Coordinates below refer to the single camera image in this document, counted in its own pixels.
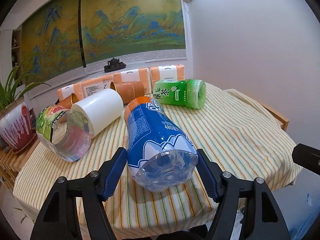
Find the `blue bottle label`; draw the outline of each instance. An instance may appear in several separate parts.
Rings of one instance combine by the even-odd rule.
[[[129,134],[128,166],[133,176],[150,158],[167,150],[197,154],[188,136],[165,115],[153,98],[133,100],[127,106],[125,119]]]

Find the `patterned border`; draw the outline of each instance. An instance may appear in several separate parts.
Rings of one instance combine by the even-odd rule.
[[[57,87],[59,85],[67,83],[68,81],[75,80],[84,76],[86,76],[86,72],[83,67],[75,68],[48,80],[46,83],[51,87],[47,85],[39,85],[35,87],[34,89],[28,92],[28,96],[30,99],[34,98],[35,96],[38,96],[54,87]]]
[[[158,61],[158,60],[170,60],[170,59],[187,59],[186,49],[167,49],[167,50],[155,50],[147,52],[139,52],[134,54],[123,55],[119,57],[125,64],[144,62],[144,61]],[[108,64],[107,58],[97,62],[87,64],[88,74],[95,73],[104,70],[104,66]]]
[[[160,60],[177,60],[177,59],[187,59],[186,49],[167,49],[167,50],[155,50],[148,52],[139,52],[134,54],[123,55],[120,57],[121,61],[129,64],[144,61],[160,61]],[[39,85],[36,88],[28,92],[29,98],[34,98],[52,88],[59,85],[65,84],[71,80],[75,80],[84,77],[88,74],[96,73],[98,71],[104,70],[104,66],[108,64],[108,60],[111,58],[100,60],[87,64],[86,69],[79,67],[63,73],[57,77],[48,80],[46,83],[51,85]]]

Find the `landscape mural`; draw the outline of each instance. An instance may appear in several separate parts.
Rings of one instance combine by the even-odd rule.
[[[81,28],[87,64],[186,48],[180,0],[81,0]]]
[[[26,84],[45,82],[83,66],[78,29],[79,0],[52,0],[22,25],[22,57],[35,52],[23,68],[33,65]]]

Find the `green tea bottle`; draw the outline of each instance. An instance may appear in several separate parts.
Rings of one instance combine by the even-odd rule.
[[[198,79],[160,80],[153,89],[153,97],[161,104],[200,109],[204,106],[207,90]]]

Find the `white paper roll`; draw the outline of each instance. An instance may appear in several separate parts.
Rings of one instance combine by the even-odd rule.
[[[83,113],[89,119],[93,136],[121,116],[123,102],[113,89],[104,89],[72,105],[71,110]]]

